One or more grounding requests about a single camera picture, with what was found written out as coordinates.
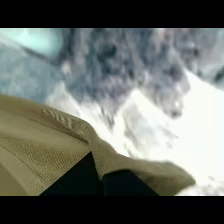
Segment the person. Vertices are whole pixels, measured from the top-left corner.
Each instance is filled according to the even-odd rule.
[[[0,195],[175,195],[194,179],[171,163],[119,155],[85,121],[0,95]]]

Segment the brown garment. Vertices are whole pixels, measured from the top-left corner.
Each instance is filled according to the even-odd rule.
[[[160,195],[194,180],[171,163],[119,155],[85,121],[23,99],[0,95],[0,195],[40,195],[92,152],[99,178],[131,170]]]

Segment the blurred background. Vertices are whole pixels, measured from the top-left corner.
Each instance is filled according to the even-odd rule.
[[[0,93],[88,121],[125,156],[224,178],[223,28],[0,28]]]

